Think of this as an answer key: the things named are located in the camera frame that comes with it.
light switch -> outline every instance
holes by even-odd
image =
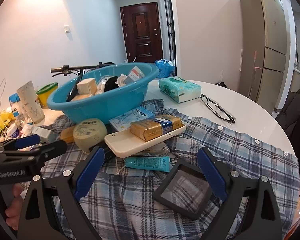
[[[70,33],[69,25],[65,25],[65,32],[66,32],[66,33]]]

finger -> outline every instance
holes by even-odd
[[[6,223],[9,227],[12,227],[14,230],[18,230],[20,216],[14,216],[6,219]]]
[[[13,191],[13,195],[15,197],[18,197],[18,196],[20,196],[20,194],[23,191],[23,189],[22,189],[22,186],[19,183],[17,183],[15,185],[13,185],[12,191]]]
[[[14,198],[12,200],[11,206],[6,210],[7,217],[10,218],[10,217],[20,215],[22,204],[23,204],[23,199],[21,196]]]

eyeglasses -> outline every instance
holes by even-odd
[[[205,105],[220,119],[227,121],[230,124],[234,124],[235,123],[235,117],[230,114],[229,112],[227,112],[225,109],[223,109],[219,103],[215,102],[214,100],[212,100],[211,98],[208,98],[207,96],[201,94],[200,98],[202,100],[202,102],[205,103]]]

phone case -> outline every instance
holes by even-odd
[[[160,142],[163,142],[173,136],[176,136],[184,132],[185,130],[186,125],[183,124],[182,127],[175,129],[172,132],[145,142],[144,140],[131,133],[130,129],[127,129],[124,131],[106,135],[105,142],[116,156],[120,158],[126,158],[145,149],[148,149],[149,147],[154,146]]]

screw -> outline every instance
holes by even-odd
[[[71,175],[71,171],[67,170],[62,173],[63,176],[68,177]]]
[[[235,178],[239,177],[239,173],[237,171],[231,171],[230,174],[232,177],[235,177]]]
[[[38,181],[40,179],[40,176],[39,175],[35,175],[34,177],[33,177],[33,180],[34,181]]]
[[[263,181],[263,182],[268,182],[268,177],[266,177],[266,176],[261,176],[261,180]]]

